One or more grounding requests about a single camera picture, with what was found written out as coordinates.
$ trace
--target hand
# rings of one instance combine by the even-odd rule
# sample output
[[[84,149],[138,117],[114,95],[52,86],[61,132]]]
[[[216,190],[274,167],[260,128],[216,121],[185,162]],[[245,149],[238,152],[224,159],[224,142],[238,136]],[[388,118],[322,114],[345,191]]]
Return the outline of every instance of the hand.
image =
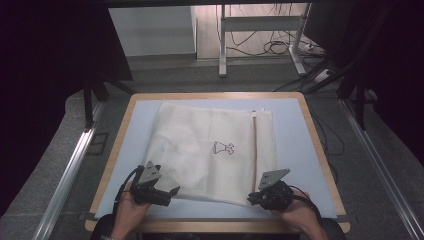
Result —
[[[305,197],[300,191],[293,190],[293,194]],[[311,240],[326,240],[327,235],[319,225],[315,212],[304,202],[293,200],[292,204],[284,211],[272,210],[272,214],[281,217],[291,227],[304,232]]]
[[[130,187],[131,182],[128,182],[119,200],[115,226],[111,234],[111,238],[115,240],[126,239],[141,224],[151,205],[149,203],[137,204],[129,192]]]

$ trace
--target table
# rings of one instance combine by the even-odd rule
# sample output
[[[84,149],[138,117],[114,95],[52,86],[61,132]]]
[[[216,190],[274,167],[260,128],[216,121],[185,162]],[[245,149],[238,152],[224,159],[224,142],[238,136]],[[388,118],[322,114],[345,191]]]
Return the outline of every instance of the table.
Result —
[[[118,159],[125,133],[128,129],[129,122],[133,113],[133,109],[136,102],[139,100],[179,100],[179,99],[283,99],[283,98],[296,98],[301,106],[301,111],[305,118],[308,131],[312,138],[312,142],[319,159],[321,170],[325,176],[326,183],[330,190],[331,199],[335,205],[336,212],[339,219],[339,224],[344,232],[350,230],[350,223],[343,221],[346,219],[346,212],[343,207],[340,195],[337,187],[332,178],[332,174],[327,163],[325,154],[321,147],[315,126],[312,122],[311,115],[309,113],[306,101],[300,93],[163,93],[163,94],[135,94],[131,98],[127,110],[125,112],[123,121],[121,123],[118,135],[116,137],[114,146],[109,156],[108,163],[103,173],[101,182],[99,184],[97,193],[93,200],[90,208],[90,213],[96,213],[100,200],[106,187],[109,183],[109,179],[112,176],[115,163]],[[86,228],[88,230],[94,229],[96,222],[92,220],[86,221]],[[146,220],[141,226],[140,231],[142,232],[226,232],[226,233],[293,233],[296,232],[294,229],[285,226],[279,220],[252,220],[252,219],[239,219],[237,221],[228,221],[223,219],[203,219],[202,221],[188,220],[188,221],[176,221],[176,220]]]
[[[296,31],[293,44],[287,46],[290,57],[293,60],[297,73],[300,76],[306,75],[305,68],[299,58],[297,49],[299,47],[300,38],[305,27],[308,16],[310,3],[300,16],[261,16],[261,17],[226,17],[225,5],[221,6],[221,45],[219,54],[219,76],[227,75],[227,57],[225,46],[226,32],[243,32],[243,31]]]

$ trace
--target white cloth bag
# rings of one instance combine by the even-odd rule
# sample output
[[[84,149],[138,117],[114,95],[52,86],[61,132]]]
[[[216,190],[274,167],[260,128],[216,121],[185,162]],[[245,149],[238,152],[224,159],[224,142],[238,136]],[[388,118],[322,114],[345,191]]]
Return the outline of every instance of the white cloth bag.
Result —
[[[264,171],[277,168],[272,113],[162,103],[144,163],[161,165],[157,189],[176,197],[250,205]]]

